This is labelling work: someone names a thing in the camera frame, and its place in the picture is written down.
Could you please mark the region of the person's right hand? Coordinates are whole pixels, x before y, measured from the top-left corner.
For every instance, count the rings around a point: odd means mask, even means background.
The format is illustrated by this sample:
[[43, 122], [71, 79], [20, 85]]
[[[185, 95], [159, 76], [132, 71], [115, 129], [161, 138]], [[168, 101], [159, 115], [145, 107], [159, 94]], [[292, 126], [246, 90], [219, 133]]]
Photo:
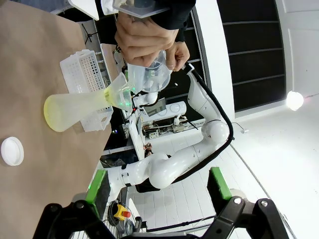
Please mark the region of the person's right hand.
[[151, 18], [143, 21], [119, 12], [116, 21], [115, 40], [125, 61], [132, 65], [148, 67], [159, 52], [169, 49], [178, 30], [167, 30], [157, 25]]

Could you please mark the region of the person's left hand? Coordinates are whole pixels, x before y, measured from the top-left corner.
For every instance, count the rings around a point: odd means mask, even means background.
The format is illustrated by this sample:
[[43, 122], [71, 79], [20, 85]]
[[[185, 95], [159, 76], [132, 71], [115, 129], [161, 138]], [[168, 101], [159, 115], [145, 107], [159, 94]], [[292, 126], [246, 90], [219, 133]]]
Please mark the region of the person's left hand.
[[185, 42], [175, 42], [166, 50], [166, 66], [172, 71], [179, 71], [190, 58]]

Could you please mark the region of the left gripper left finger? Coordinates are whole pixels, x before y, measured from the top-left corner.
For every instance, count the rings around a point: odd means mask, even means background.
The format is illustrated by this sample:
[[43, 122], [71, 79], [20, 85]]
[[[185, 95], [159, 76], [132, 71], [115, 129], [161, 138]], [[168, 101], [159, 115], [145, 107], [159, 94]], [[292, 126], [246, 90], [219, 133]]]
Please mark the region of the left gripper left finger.
[[70, 239], [75, 232], [84, 231], [90, 239], [114, 239], [102, 221], [110, 192], [107, 171], [100, 169], [85, 199], [71, 202], [67, 207], [57, 203], [45, 206], [33, 238]]

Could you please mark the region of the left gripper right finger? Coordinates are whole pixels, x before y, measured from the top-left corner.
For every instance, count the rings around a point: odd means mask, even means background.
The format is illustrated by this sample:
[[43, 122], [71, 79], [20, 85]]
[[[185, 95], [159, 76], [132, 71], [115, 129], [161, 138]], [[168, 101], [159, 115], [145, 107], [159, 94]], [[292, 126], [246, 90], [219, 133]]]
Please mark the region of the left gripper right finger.
[[288, 233], [275, 203], [262, 198], [255, 203], [233, 196], [219, 167], [211, 167], [207, 183], [216, 212], [204, 239], [228, 239], [236, 228], [244, 228], [252, 239], [287, 239]]

